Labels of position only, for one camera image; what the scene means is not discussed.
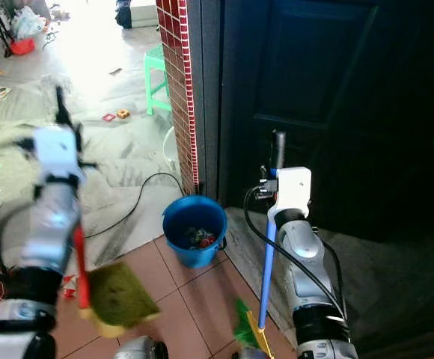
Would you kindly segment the grey robot foot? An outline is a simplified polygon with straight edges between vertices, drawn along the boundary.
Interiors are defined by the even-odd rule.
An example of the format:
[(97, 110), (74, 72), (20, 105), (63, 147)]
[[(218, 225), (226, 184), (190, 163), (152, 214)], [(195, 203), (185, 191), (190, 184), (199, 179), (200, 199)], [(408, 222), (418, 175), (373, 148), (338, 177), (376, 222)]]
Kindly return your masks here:
[(112, 359), (168, 359), (168, 352), (164, 342), (141, 336), (122, 344)]

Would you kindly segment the dark wooden door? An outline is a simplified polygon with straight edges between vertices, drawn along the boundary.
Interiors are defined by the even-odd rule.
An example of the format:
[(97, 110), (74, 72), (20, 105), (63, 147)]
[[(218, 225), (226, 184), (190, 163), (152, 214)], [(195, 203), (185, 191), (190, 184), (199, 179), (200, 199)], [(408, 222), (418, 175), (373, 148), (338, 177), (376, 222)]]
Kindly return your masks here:
[(372, 242), (434, 239), (434, 0), (224, 0), (221, 191), (312, 172), (309, 218)]

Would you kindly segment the yellow-green dustpan with red handle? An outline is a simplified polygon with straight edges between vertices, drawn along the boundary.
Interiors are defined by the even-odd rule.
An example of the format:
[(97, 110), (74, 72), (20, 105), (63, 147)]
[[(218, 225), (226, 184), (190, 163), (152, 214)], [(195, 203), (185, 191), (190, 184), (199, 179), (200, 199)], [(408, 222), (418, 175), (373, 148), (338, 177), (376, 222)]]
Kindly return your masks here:
[(131, 328), (160, 314), (141, 281), (126, 263), (111, 263), (87, 270), (86, 239), (81, 227), (73, 232), (78, 267), (76, 297), (81, 318), (106, 338), (118, 338)]

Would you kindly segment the blue handled green broom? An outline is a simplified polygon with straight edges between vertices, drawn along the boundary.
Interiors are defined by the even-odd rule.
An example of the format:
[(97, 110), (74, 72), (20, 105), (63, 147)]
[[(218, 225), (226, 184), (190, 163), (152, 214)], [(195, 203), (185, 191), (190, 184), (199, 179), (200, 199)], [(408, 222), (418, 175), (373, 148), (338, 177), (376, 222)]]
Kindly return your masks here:
[[(272, 130), (271, 157), (269, 157), (269, 169), (262, 168), (262, 174), (275, 174), (284, 164), (284, 151), (286, 133), (280, 130)], [(258, 344), (258, 348), (262, 350), (267, 359), (275, 359), (274, 350), (272, 350), (269, 340), (267, 339), (266, 326), (267, 314), (269, 307), (269, 291), (271, 291), (272, 271), (274, 271), (275, 257), (275, 242), (272, 237), (275, 236), (275, 225), (268, 224), (269, 235), (266, 235), (266, 230), (258, 230), (250, 216), (250, 205), (257, 200), (257, 187), (248, 189), (245, 193), (243, 201), (243, 215), (248, 228), (259, 239), (265, 243), (263, 250), (263, 262), (260, 283), (260, 304), (256, 314), (248, 312), (248, 320), (250, 321), (251, 331), (254, 333), (254, 338)]]

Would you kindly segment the rubbish pile in bucket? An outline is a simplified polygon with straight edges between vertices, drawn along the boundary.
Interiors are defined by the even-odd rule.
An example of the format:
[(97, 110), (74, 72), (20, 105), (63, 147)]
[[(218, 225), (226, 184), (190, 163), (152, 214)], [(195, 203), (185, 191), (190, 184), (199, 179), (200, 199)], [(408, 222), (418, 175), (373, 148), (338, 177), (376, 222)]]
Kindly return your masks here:
[(218, 241), (217, 236), (204, 228), (191, 227), (184, 233), (188, 249), (199, 250), (207, 248)]

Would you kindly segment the blue plastic bucket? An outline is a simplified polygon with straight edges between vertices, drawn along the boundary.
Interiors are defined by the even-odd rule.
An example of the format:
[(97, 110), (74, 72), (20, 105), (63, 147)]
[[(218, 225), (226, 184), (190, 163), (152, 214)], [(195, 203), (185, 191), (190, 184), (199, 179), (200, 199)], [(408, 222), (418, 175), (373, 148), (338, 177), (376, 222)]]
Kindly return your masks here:
[[(218, 241), (213, 245), (191, 250), (184, 233), (189, 228), (204, 228), (214, 233)], [(227, 246), (227, 215), (223, 206), (207, 196), (183, 196), (166, 206), (162, 229), (168, 245), (180, 263), (187, 268), (209, 266), (216, 254)]]

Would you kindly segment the white plastic bag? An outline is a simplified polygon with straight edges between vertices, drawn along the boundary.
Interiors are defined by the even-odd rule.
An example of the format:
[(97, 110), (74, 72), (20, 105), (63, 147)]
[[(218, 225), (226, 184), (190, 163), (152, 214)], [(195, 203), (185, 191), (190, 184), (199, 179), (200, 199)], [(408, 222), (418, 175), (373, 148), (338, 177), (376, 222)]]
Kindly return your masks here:
[(46, 25), (46, 18), (36, 14), (28, 6), (16, 10), (11, 18), (11, 31), (13, 37), (18, 40), (36, 37), (37, 34), (45, 31)]

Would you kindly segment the red plastic basin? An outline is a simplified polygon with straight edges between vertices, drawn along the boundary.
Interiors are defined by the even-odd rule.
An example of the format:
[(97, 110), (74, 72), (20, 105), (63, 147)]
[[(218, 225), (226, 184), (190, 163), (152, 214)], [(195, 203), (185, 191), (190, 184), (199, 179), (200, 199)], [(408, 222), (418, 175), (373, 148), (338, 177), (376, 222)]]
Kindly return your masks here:
[(8, 44), (5, 57), (11, 57), (11, 55), (28, 55), (29, 52), (33, 52), (35, 48), (36, 43), (34, 38), (15, 39)]

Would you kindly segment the green plastic stool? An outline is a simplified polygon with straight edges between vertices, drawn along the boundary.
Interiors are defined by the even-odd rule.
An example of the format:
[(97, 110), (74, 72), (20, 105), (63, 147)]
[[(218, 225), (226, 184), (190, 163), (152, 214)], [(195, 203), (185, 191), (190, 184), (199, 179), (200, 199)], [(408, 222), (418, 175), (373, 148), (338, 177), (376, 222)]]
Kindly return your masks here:
[[(159, 82), (154, 82), (153, 79), (153, 72), (156, 70), (159, 70), (163, 74), (162, 80)], [(143, 57), (143, 73), (147, 115), (153, 115), (156, 108), (170, 111), (171, 102), (168, 96), (165, 52), (163, 52), (162, 43), (156, 44), (154, 48), (145, 52)]]

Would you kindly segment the dark blue bundle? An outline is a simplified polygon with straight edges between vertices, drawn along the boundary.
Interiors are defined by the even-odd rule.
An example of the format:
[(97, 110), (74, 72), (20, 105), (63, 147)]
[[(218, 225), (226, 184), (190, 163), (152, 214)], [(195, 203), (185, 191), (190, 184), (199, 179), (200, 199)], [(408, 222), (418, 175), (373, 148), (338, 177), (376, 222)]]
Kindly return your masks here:
[(115, 0), (115, 22), (126, 30), (132, 28), (131, 2), (132, 0)]

